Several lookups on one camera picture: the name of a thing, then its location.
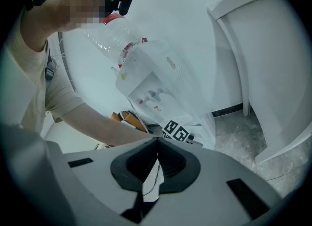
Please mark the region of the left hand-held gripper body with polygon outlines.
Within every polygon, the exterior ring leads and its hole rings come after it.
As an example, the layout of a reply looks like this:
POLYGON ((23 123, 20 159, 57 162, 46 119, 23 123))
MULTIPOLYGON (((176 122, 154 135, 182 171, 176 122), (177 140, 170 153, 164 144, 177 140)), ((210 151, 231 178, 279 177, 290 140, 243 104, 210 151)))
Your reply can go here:
POLYGON ((162 128, 162 134, 164 138, 197 146, 203 146, 201 132, 201 126, 181 125, 173 120, 170 120, 162 128))

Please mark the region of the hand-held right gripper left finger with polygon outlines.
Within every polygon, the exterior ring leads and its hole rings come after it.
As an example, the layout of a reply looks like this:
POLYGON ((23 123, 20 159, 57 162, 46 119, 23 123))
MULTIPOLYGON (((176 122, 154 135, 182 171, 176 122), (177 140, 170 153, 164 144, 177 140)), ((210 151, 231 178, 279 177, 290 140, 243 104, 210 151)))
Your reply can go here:
POLYGON ((146 205, 143 183, 157 158, 158 139, 104 150, 66 154, 74 176, 95 205, 83 202, 82 211, 103 217, 106 226, 156 226, 158 203, 146 205))

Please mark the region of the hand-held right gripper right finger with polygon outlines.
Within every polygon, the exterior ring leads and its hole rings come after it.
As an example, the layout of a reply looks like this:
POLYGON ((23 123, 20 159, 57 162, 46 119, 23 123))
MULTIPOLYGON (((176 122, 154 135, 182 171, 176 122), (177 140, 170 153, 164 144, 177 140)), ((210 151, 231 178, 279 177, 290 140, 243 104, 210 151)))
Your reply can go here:
POLYGON ((264 179, 232 157, 170 140, 195 155, 201 165, 197 179, 183 192, 161 194, 143 219, 145 226, 266 226, 281 197, 264 179), (253 219, 227 182, 240 179, 267 206, 253 219))

